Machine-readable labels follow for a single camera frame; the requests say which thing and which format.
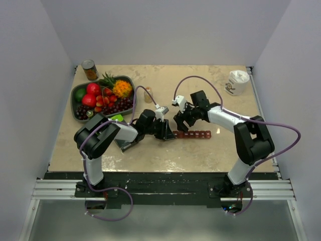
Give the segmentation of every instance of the red apple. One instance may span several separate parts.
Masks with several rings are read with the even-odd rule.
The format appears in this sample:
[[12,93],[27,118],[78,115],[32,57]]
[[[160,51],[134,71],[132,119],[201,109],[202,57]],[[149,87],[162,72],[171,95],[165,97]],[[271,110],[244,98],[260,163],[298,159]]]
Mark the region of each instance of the red apple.
[[96,96],[93,94],[85,94],[84,97],[81,100],[83,105],[89,106],[89,107],[95,107],[96,106]]
[[93,94],[95,96],[101,95],[100,87],[96,83],[90,83],[87,85],[87,94]]

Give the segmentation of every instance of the green object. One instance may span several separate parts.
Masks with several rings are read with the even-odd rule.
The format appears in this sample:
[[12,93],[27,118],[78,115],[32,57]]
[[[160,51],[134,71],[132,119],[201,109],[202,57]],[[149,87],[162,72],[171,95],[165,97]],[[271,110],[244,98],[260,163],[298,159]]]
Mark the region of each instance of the green object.
[[94,116],[94,112],[92,110],[88,110],[86,112],[86,115],[88,116],[89,119],[91,119]]
[[82,98],[84,97],[84,95],[86,94],[86,89],[82,88],[82,89],[78,89],[75,93],[75,100],[77,102],[81,102]]
[[104,77],[103,79],[100,79],[98,81],[98,84],[102,85],[102,86],[107,86],[108,88],[112,89],[114,87],[114,84],[116,83],[116,80],[114,78],[113,75],[111,74],[107,74],[105,72],[105,75],[102,74],[102,77]]
[[122,122],[124,120],[124,117],[122,117],[121,114],[117,114],[117,115],[114,115],[113,117],[111,117],[111,119],[113,119],[114,121],[118,120],[119,122]]

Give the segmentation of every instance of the gray metal tray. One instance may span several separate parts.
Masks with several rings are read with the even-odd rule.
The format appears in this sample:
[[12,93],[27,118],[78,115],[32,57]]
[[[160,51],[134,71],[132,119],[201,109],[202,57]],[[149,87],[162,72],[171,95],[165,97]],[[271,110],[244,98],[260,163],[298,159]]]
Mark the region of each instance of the gray metal tray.
[[[132,88],[133,88],[133,92],[131,93],[131,96],[129,97],[131,100],[133,100],[134,99],[134,93],[135,93],[135,87],[134,87],[134,84],[132,83],[132,81],[131,81],[131,79],[128,77],[128,76],[124,76],[124,75],[122,75],[122,76],[116,76],[115,77],[115,80],[125,80],[125,81],[127,81],[127,82],[129,82],[130,84],[131,84],[131,86],[132,86]],[[79,121],[79,122],[83,122],[83,123],[85,123],[85,122],[87,122],[88,121],[88,119],[84,119],[84,120],[80,120],[80,119],[78,119],[77,117],[76,117],[76,111],[77,111],[77,108],[79,107],[79,106],[81,106],[81,103],[78,103],[76,100],[75,100],[75,93],[76,93],[76,91],[78,90],[78,89],[81,89],[81,88],[87,88],[87,85],[88,84],[90,84],[90,83],[97,83],[98,82],[98,80],[96,80],[96,81],[90,81],[90,82],[87,82],[87,83],[84,83],[84,84],[80,84],[80,85],[77,85],[75,88],[73,88],[73,90],[71,91],[71,101],[70,101],[70,103],[71,103],[71,112],[72,112],[72,116],[73,116],[73,118],[74,119],[76,119],[77,121]],[[127,110],[124,110],[124,111],[121,111],[121,112],[117,112],[117,113],[113,113],[113,114],[109,114],[109,115],[105,115],[106,117],[112,117],[112,116],[114,116],[114,115],[117,115],[117,114],[121,114],[122,116],[124,116],[124,115],[127,115],[127,114],[131,114],[132,113],[132,109],[133,108],[130,108],[130,109],[127,109]]]

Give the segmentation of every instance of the green lime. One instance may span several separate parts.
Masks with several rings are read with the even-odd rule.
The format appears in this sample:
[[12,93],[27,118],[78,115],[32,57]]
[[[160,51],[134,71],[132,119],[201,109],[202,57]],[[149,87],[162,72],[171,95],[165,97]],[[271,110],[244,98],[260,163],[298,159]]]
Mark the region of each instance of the green lime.
[[82,89],[78,89],[75,93],[75,100],[77,102],[81,102],[82,98],[84,97],[84,95],[86,94],[86,89],[82,88]]

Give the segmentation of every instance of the white wall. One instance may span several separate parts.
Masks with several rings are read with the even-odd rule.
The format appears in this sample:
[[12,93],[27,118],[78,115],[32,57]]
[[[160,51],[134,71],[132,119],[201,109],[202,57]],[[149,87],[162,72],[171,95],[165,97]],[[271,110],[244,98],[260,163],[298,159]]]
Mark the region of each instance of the white wall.
[[39,0],[0,1],[0,240],[18,240],[73,67]]
[[[254,67],[254,79],[268,120],[302,133],[298,145],[278,158],[290,177],[309,240],[320,240],[321,200],[321,2],[292,0]],[[276,146],[295,138],[270,128]]]
[[73,63],[253,66],[290,0],[41,0]]

